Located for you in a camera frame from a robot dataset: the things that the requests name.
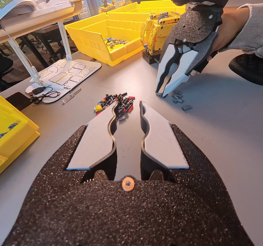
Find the dark brown pad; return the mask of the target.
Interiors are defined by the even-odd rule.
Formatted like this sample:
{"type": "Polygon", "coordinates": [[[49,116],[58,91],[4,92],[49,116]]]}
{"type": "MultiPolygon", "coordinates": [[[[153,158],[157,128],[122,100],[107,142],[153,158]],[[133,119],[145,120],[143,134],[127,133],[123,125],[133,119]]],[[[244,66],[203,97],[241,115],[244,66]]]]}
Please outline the dark brown pad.
{"type": "Polygon", "coordinates": [[[32,104],[32,101],[21,92],[16,92],[5,99],[19,111],[32,104]]]}

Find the pile of grey connectors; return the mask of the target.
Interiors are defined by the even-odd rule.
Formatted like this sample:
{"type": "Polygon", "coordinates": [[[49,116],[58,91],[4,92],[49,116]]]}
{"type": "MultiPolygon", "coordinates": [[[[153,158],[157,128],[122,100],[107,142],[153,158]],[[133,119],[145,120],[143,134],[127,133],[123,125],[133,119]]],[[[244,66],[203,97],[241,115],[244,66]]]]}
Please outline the pile of grey connectors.
{"type": "Polygon", "coordinates": [[[182,93],[180,91],[173,91],[172,94],[172,98],[173,98],[173,103],[183,103],[183,99],[182,99],[182,93]]]}

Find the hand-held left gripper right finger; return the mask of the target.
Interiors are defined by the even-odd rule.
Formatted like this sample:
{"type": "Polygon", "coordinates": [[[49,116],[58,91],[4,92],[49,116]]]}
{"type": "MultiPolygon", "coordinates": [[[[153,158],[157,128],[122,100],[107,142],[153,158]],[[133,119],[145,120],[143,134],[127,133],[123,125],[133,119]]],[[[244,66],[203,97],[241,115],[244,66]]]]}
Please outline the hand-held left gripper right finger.
{"type": "Polygon", "coordinates": [[[141,179],[149,180],[159,170],[163,179],[175,181],[170,170],[188,170],[189,164],[171,123],[140,101],[140,124],[145,133],[141,143],[141,179]]]}

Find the yellow block robot model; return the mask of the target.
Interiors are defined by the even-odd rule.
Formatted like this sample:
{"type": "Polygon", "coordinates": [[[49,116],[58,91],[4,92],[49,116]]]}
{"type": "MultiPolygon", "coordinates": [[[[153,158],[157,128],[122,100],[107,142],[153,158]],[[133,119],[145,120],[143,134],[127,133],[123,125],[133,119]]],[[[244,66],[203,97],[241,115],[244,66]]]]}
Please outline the yellow block robot model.
{"type": "Polygon", "coordinates": [[[144,46],[142,55],[148,64],[159,62],[161,50],[173,26],[180,19],[181,14],[171,11],[151,14],[141,29],[140,39],[144,46]]]}

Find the small clear-handled screwdriver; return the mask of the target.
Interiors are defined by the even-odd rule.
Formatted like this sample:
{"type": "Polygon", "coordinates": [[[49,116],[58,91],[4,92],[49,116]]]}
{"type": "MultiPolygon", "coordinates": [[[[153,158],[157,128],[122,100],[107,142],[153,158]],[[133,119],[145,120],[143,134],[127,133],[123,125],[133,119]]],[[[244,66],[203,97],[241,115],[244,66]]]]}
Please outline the small clear-handled screwdriver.
{"type": "Polygon", "coordinates": [[[65,105],[69,100],[71,100],[72,98],[74,98],[74,96],[76,96],[77,93],[79,93],[81,91],[81,88],[78,89],[77,91],[73,92],[73,93],[70,93],[69,96],[67,98],[64,98],[62,100],[62,105],[65,105]]]}

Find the black wrist rest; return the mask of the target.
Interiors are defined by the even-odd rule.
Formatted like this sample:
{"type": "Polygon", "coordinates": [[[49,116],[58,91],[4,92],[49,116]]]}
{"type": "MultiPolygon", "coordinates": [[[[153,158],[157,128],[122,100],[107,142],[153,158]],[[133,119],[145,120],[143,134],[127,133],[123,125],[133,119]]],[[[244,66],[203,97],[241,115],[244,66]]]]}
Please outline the black wrist rest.
{"type": "Polygon", "coordinates": [[[241,54],[229,63],[229,68],[245,80],[263,85],[263,59],[255,54],[241,54]]]}

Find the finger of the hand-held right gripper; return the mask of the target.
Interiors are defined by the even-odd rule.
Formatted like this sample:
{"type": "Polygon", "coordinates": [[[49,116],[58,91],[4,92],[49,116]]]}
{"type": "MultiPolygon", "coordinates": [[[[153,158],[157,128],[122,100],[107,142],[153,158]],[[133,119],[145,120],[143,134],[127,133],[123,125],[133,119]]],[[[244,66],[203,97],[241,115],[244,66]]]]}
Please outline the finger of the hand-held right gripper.
{"type": "Polygon", "coordinates": [[[156,84],[156,93],[159,92],[161,89],[165,78],[168,76],[170,67],[175,61],[175,45],[174,44],[169,44],[163,57],[162,60],[159,63],[159,68],[158,68],[158,74],[157,74],[157,84],[156,84]]]}
{"type": "MultiPolygon", "coordinates": [[[[189,69],[190,64],[197,56],[198,52],[189,50],[182,54],[177,70],[172,74],[170,81],[166,84],[163,97],[166,97],[170,92],[177,88],[181,83],[186,82],[189,76],[186,71],[189,69]]],[[[175,59],[179,56],[179,50],[175,47],[175,59]]]]}

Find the grey desk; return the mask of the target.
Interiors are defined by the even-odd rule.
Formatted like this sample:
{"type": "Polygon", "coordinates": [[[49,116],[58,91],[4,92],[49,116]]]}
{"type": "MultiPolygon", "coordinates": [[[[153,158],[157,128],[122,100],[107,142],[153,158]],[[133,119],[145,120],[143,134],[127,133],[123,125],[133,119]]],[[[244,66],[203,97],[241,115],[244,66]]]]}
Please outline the grey desk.
{"type": "Polygon", "coordinates": [[[101,68],[73,91],[82,90],[65,105],[30,105],[25,116],[39,126],[39,138],[1,173],[1,244],[18,216],[25,196],[47,160],[82,125],[96,115],[94,107],[105,94],[127,92],[134,96],[129,118],[118,123],[115,179],[132,175],[140,179],[141,100],[176,124],[209,158],[231,196],[237,215],[255,245],[262,245],[262,86],[233,73],[229,62],[239,50],[216,55],[176,91],[184,102],[174,104],[171,95],[156,96],[158,64],[147,64],[141,53],[101,68]],[[193,108],[183,111],[182,107],[193,108]]]}

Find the heap of assorted small parts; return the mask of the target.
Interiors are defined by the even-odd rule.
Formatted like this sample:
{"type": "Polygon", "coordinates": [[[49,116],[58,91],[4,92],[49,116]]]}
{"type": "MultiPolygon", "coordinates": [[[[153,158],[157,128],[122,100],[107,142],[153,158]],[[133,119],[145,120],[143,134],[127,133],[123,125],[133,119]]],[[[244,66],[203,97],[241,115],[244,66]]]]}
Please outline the heap of assorted small parts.
{"type": "Polygon", "coordinates": [[[123,39],[115,39],[115,38],[107,38],[104,39],[104,42],[109,50],[113,50],[115,48],[119,48],[120,46],[124,46],[127,44],[129,41],[128,40],[123,40],[123,39]]]}

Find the yellow bin with divider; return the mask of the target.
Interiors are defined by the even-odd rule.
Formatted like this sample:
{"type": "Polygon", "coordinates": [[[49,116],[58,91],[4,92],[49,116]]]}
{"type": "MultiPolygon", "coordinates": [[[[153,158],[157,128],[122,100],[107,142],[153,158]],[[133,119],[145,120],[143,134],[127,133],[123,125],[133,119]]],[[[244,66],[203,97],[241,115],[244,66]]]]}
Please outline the yellow bin with divider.
{"type": "Polygon", "coordinates": [[[183,14],[186,5],[176,6],[171,0],[134,2],[68,24],[65,28],[81,53],[113,67],[144,49],[140,39],[143,24],[151,14],[166,11],[183,14]],[[109,37],[129,42],[109,50],[104,42],[109,37]]]}

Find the white sticker sheet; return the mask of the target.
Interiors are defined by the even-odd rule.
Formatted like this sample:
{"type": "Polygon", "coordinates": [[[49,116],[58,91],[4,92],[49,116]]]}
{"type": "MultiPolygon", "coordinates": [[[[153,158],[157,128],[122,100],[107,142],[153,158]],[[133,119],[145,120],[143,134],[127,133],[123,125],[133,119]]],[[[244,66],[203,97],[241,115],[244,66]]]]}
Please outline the white sticker sheet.
{"type": "Polygon", "coordinates": [[[50,85],[70,90],[82,82],[95,67],[69,60],[59,60],[40,74],[40,80],[50,85]]]}

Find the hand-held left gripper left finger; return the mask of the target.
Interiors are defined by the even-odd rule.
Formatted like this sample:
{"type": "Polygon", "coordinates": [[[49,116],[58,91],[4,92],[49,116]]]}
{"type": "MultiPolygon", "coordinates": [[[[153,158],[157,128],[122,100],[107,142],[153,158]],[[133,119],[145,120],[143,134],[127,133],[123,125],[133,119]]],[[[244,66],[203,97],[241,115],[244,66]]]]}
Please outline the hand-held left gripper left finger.
{"type": "Polygon", "coordinates": [[[68,160],[66,170],[86,171],[81,183],[95,179],[98,170],[103,170],[108,180],[115,178],[117,145],[113,134],[117,130],[118,104],[113,102],[87,123],[68,160]]]}

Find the person's right forearm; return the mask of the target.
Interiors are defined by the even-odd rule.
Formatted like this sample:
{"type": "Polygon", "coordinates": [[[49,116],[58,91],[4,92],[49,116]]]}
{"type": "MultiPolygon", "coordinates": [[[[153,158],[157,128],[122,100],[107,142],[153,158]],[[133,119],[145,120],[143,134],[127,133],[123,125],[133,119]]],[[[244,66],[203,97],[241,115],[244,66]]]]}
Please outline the person's right forearm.
{"type": "Polygon", "coordinates": [[[242,50],[263,58],[263,4],[244,4],[238,9],[249,8],[249,18],[238,35],[219,51],[242,50]]]}

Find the white wooden book stand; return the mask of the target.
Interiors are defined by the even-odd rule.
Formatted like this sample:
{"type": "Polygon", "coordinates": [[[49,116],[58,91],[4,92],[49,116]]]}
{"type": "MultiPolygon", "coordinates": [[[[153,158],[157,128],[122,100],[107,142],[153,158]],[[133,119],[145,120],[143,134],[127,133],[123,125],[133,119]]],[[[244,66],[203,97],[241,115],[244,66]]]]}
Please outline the white wooden book stand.
{"type": "Polygon", "coordinates": [[[92,72],[92,74],[101,68],[100,63],[93,63],[90,61],[80,60],[80,59],[72,60],[71,50],[68,42],[66,29],[63,24],[63,20],[73,16],[75,13],[78,12],[77,12],[77,8],[75,8],[75,3],[73,3],[73,7],[63,5],[60,10],[51,11],[50,13],[46,13],[46,14],[41,14],[40,12],[35,11],[32,13],[27,13],[13,17],[5,17],[1,19],[1,38],[9,41],[15,53],[18,55],[23,65],[25,66],[26,70],[29,72],[29,74],[32,77],[30,81],[33,83],[30,86],[28,86],[28,88],[26,88],[25,90],[25,93],[28,96],[37,97],[37,96],[41,96],[42,94],[46,94],[47,92],[50,91],[52,93],[51,97],[45,97],[43,99],[43,102],[53,103],[58,99],[62,98],[63,96],[65,96],[67,93],[73,93],[73,89],[81,83],[80,82],[70,90],[66,90],[58,86],[50,85],[48,83],[42,82],[40,80],[41,72],[39,73],[37,72],[36,68],[28,60],[28,58],[25,56],[25,54],[22,52],[22,50],[19,48],[18,44],[15,41],[15,38],[19,36],[28,34],[42,27],[46,27],[47,25],[50,25],[52,23],[56,23],[56,22],[58,23],[59,31],[61,34],[62,42],[66,53],[66,58],[64,60],[75,61],[78,63],[83,63],[95,67],[95,70],[92,72]]]}

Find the pile of black red pins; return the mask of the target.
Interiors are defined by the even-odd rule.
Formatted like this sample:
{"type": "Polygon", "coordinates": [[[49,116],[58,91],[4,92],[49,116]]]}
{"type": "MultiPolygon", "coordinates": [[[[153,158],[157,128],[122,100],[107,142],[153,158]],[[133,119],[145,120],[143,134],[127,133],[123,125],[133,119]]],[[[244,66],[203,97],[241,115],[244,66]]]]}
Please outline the pile of black red pins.
{"type": "Polygon", "coordinates": [[[118,102],[118,114],[116,116],[116,121],[123,121],[133,110],[133,102],[135,100],[134,96],[127,96],[127,93],[122,94],[106,94],[106,96],[98,101],[97,105],[94,107],[94,112],[96,115],[105,110],[108,106],[114,102],[118,102]]]}

